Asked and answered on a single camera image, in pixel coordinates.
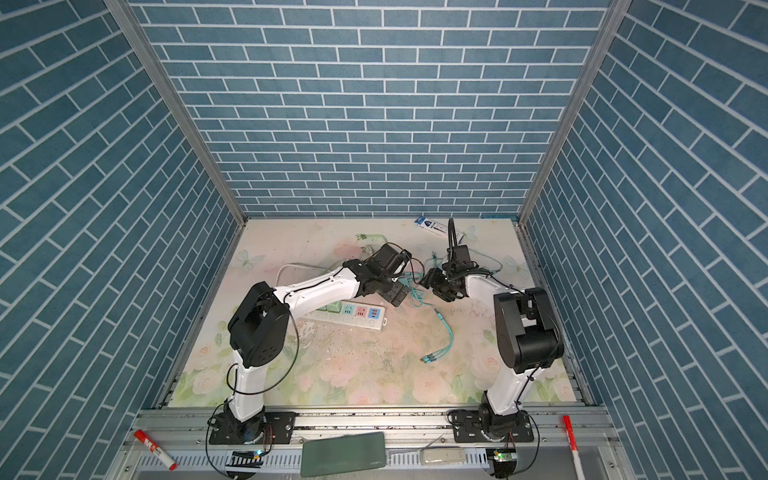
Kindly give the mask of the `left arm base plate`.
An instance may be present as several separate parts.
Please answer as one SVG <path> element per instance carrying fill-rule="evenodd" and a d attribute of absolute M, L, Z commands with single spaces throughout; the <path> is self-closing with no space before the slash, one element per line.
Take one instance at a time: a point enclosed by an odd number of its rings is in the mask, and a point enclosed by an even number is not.
<path fill-rule="evenodd" d="M 208 442 L 212 445 L 289 444 L 295 427 L 294 412 L 262 410 L 246 421 L 239 421 L 229 408 L 209 421 Z"/>

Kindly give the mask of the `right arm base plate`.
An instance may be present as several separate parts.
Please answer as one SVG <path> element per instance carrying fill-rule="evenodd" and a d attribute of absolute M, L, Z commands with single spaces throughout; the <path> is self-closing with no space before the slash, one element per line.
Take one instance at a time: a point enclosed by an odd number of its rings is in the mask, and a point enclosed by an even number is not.
<path fill-rule="evenodd" d="M 497 415 L 487 409 L 454 409 L 446 418 L 456 443 L 534 441 L 532 422 L 524 412 Z"/>

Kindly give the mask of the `white power strip coloured sockets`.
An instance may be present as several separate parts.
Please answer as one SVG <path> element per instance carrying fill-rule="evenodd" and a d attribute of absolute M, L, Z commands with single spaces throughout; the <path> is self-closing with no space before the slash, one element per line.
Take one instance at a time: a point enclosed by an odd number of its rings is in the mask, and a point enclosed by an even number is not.
<path fill-rule="evenodd" d="M 330 279 L 340 267 L 323 268 L 320 276 L 296 282 L 293 284 L 284 283 L 280 277 L 288 268 L 304 268 L 321 270 L 321 267 L 311 266 L 309 264 L 288 263 L 283 265 L 277 272 L 276 283 L 277 297 L 283 302 L 288 302 L 290 308 L 295 308 L 296 301 L 290 292 L 303 287 L 311 287 L 321 280 Z M 361 328 L 365 330 L 380 332 L 387 324 L 387 307 L 384 304 L 369 304 L 360 302 L 358 299 L 342 299 L 336 294 L 332 295 L 334 301 L 324 306 L 319 306 L 315 310 L 307 309 L 307 301 L 299 303 L 299 312 L 304 313 L 301 317 L 304 321 L 323 322 L 328 324 L 342 325 L 351 328 Z"/>

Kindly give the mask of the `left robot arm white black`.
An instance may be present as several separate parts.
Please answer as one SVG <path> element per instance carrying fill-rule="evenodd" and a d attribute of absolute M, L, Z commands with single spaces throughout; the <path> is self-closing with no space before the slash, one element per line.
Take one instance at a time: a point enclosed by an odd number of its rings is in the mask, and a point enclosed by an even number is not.
<path fill-rule="evenodd" d="M 227 411 L 238 422 L 264 411 L 268 365 L 282 352 L 288 327 L 321 307 L 372 294 L 397 307 L 406 297 L 400 282 L 412 260 L 410 252 L 387 243 L 371 257 L 350 259 L 316 278 L 278 287 L 251 287 L 228 323 L 233 365 L 226 374 L 231 397 Z"/>

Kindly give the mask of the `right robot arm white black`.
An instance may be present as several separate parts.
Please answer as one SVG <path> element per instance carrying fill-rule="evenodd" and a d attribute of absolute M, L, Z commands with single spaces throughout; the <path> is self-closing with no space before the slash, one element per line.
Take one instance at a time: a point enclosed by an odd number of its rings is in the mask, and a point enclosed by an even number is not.
<path fill-rule="evenodd" d="M 451 244 L 447 261 L 431 268 L 420 285 L 445 302 L 469 298 L 494 310 L 496 343 L 504 366 L 484 393 L 484 428 L 504 425 L 523 413 L 522 400 L 538 375 L 564 354 L 564 339 L 547 292 L 507 284 L 471 259 L 469 247 Z"/>

